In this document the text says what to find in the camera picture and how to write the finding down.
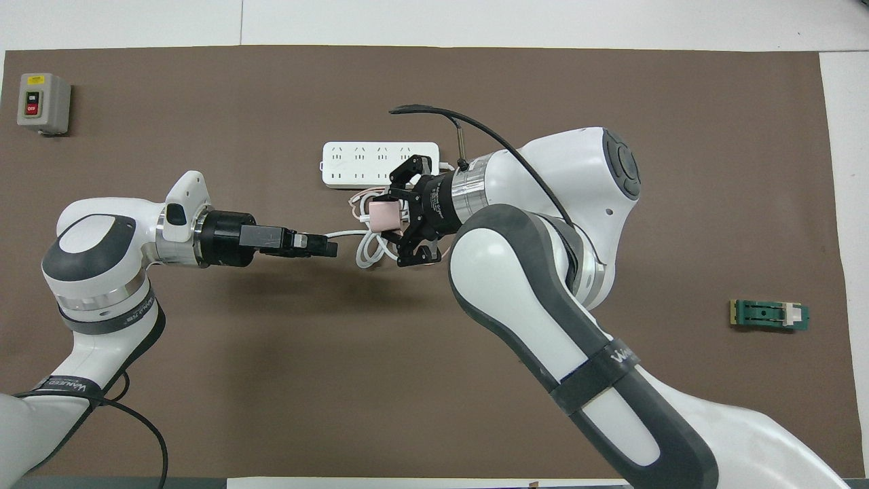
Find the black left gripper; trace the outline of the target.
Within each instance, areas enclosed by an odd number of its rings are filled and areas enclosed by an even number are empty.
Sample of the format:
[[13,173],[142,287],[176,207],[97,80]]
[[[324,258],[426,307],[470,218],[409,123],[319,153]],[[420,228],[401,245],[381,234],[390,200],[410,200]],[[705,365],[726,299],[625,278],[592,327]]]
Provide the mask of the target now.
[[201,261],[218,266],[248,266],[255,251],[279,255],[295,245],[295,257],[337,257],[338,244],[326,236],[285,227],[257,225],[248,213],[207,213],[198,234]]

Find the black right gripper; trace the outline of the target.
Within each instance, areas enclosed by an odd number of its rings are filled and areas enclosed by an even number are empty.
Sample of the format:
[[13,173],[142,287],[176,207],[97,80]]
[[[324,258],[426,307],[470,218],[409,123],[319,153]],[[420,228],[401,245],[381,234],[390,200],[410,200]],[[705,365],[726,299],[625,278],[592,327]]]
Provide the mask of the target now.
[[443,254],[438,248],[439,238],[456,234],[459,230],[459,217],[452,198],[455,172],[432,176],[431,171],[431,158],[412,155],[389,174],[391,198],[407,198],[407,184],[414,177],[420,177],[411,191],[419,198],[410,198],[409,204],[411,223],[421,223],[421,226],[413,235],[406,233],[401,236],[396,243],[399,267],[441,262]]

